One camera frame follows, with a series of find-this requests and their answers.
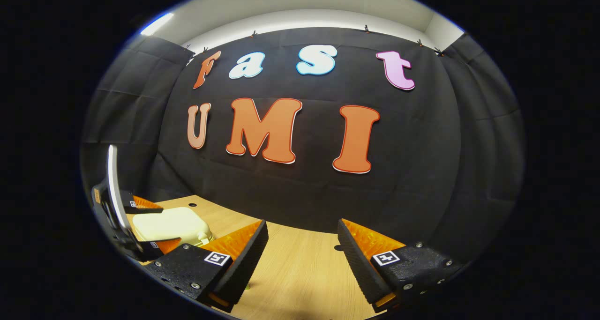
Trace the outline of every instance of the orange letter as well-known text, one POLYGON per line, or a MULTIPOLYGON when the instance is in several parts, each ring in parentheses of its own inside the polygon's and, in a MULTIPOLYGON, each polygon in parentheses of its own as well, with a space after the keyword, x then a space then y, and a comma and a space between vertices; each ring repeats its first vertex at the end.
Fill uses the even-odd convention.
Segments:
POLYGON ((198 113, 198 106, 188 108, 188 142, 191 147, 200 149, 204 145, 206 138, 206 119, 210 111, 210 104, 202 104, 200 106, 200 134, 198 137, 194 134, 195 114, 198 113))
POLYGON ((217 53, 211 55, 208 59, 204 60, 204 62, 202 62, 202 68, 200 68, 198 79, 195 81, 194 89, 202 86, 202 84, 204 83, 204 77, 208 75, 208 73, 210 73, 212 65, 214 64, 215 60, 217 60, 220 56, 221 51, 218 51, 217 53))
POLYGON ((363 106, 343 106, 339 109, 345 118, 344 143, 334 169, 342 172, 367 173, 371 162, 367 160, 371 127, 379 120, 379 113, 363 106))
POLYGON ((269 143, 263 150, 264 159, 282 164, 294 163, 296 155, 292 153, 292 130, 296 113, 302 109, 302 102, 294 98, 280 98, 262 120, 251 98, 238 98, 231 102, 231 108, 235 113, 231 142, 225 148, 228 153, 245 154, 246 147, 242 145, 242 139, 246 135, 250 154, 256 156, 268 136, 269 143))

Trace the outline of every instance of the ceiling light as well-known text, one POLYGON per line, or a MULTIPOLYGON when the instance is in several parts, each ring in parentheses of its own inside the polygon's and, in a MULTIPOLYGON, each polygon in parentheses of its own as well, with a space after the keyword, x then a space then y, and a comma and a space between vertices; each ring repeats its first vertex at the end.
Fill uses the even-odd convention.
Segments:
POLYGON ((148 27, 144 28, 144 30, 142 30, 140 34, 143 34, 144 36, 152 36, 154 32, 161 28, 161 26, 167 23, 167 21, 169 21, 169 19, 171 19, 172 17, 173 13, 167 13, 166 15, 163 15, 162 17, 156 19, 153 23, 148 25, 148 27))

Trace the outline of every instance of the wooden table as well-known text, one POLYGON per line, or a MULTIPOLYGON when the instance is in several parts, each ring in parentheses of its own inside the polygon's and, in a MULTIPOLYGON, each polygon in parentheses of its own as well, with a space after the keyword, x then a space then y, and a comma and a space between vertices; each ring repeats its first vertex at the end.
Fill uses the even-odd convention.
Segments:
MULTIPOLYGON (((199 196, 157 203, 165 209, 189 207, 217 238, 259 220, 199 196)), ((133 215, 127 217, 133 226, 133 215)), ((242 320, 363 320, 375 316, 344 253, 334 249, 339 244, 337 234, 268 221, 267 227, 269 241, 232 316, 242 320)))

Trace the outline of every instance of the ceiling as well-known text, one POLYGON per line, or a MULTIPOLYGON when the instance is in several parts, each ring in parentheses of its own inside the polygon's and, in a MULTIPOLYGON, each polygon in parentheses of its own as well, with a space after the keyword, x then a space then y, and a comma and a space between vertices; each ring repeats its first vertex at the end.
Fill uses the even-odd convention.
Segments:
POLYGON ((433 10, 415 0, 188 0, 154 36, 182 45, 228 23, 276 11, 328 9, 373 15, 425 32, 433 10))

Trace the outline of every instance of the foam letter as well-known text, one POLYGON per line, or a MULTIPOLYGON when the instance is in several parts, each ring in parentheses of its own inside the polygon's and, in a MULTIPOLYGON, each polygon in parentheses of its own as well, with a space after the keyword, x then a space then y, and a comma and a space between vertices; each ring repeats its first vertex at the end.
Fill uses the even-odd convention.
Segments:
POLYGON ((198 136, 194 133, 195 114, 198 113, 198 106, 188 108, 188 142, 194 149, 200 149, 204 145, 206 139, 206 119, 210 111, 210 104, 202 104, 200 106, 200 133, 198 136))
POLYGON ((333 162, 334 169, 351 173, 371 171, 367 152, 371 128, 373 123, 379 120, 379 113, 362 106, 343 106, 339 109, 339 113, 345 119, 345 132, 341 153, 333 162))
POLYGON ((303 62, 296 64, 296 70, 302 75, 314 74, 322 75, 336 66, 334 56, 337 55, 337 49, 331 45, 310 45, 300 49, 298 57, 303 62))
POLYGON ((208 59, 204 60, 204 62, 202 62, 202 68, 200 68, 200 73, 198 74, 198 79, 195 81, 194 89, 196 89, 204 84, 204 77, 207 76, 208 73, 210 73, 210 70, 212 69, 212 65, 214 64, 215 60, 217 60, 220 56, 221 56, 221 51, 218 51, 217 53, 214 53, 213 55, 208 57, 208 59))
POLYGON ((230 79, 239 79, 242 76, 255 77, 262 72, 262 61, 264 60, 264 53, 255 52, 244 55, 238 59, 237 65, 229 72, 230 79))
POLYGON ((411 68, 411 63, 400 57, 398 52, 379 52, 375 54, 377 59, 383 60, 383 69, 385 77, 394 87, 404 89, 405 91, 414 88, 414 81, 405 78, 405 70, 403 67, 411 68))
POLYGON ((259 118, 255 102, 251 98, 238 98, 231 103, 234 110, 231 142, 225 148, 233 155, 243 155, 246 143, 252 156, 256 156, 269 137, 269 142, 263 150, 265 160, 292 164, 296 155, 292 153, 292 130, 296 113, 302 109, 302 102, 294 98, 280 98, 269 108, 264 118, 259 118))

